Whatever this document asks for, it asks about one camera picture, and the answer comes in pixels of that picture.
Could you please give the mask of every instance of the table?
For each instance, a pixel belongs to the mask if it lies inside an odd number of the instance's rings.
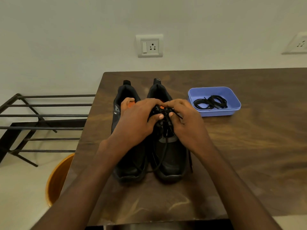
[[[106,72],[63,189],[110,135],[113,100],[123,80],[144,99],[156,77],[174,99],[186,99],[193,87],[231,88],[241,109],[204,118],[214,144],[271,215],[307,214],[307,68]],[[129,186],[110,177],[89,225],[227,218],[208,173],[192,160],[194,173],[172,185],[153,174]]]

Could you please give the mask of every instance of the person's right hand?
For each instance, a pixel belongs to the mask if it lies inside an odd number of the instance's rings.
[[[182,120],[173,112],[169,116],[174,125],[175,134],[186,148],[198,156],[206,148],[214,147],[201,115],[187,100],[175,99],[162,105],[173,108],[181,114]]]

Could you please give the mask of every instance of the purple plastic box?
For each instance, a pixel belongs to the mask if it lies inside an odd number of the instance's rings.
[[[199,98],[209,98],[211,95],[219,95],[226,99],[228,108],[225,109],[216,109],[211,110],[200,110],[197,109],[193,102]],[[201,114],[202,117],[208,116],[223,116],[223,115],[233,115],[237,110],[240,110],[241,103],[233,93],[233,91],[228,87],[200,87],[192,88],[188,92],[189,99],[188,101],[192,106]],[[207,107],[207,104],[199,104],[200,107]]]

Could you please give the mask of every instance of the orange bucket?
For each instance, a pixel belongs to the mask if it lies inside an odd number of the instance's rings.
[[[50,174],[46,184],[46,200],[52,206],[61,194],[74,153],[64,158]]]

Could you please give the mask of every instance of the electrical outlet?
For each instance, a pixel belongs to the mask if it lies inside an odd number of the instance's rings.
[[[282,54],[307,53],[307,32],[300,32],[291,40]]]
[[[163,35],[143,34],[136,35],[138,57],[162,57],[163,56]]]

